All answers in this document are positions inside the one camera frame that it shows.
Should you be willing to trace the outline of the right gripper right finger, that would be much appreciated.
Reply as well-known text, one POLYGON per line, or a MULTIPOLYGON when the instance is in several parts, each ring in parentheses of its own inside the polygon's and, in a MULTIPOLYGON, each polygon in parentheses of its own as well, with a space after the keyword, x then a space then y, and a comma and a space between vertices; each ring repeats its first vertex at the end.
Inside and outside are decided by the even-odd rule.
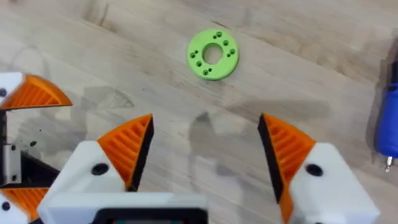
POLYGON ((284 223, 375 223, 380 211, 337 148, 269 114, 258 131, 284 223))

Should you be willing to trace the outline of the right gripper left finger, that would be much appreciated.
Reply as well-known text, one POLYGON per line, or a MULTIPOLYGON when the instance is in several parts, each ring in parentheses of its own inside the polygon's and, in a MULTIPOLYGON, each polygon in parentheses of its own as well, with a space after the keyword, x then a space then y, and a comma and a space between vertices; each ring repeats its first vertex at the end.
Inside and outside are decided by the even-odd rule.
POLYGON ((44 202, 128 202, 137 190, 154 135, 151 114, 77 145, 44 202))

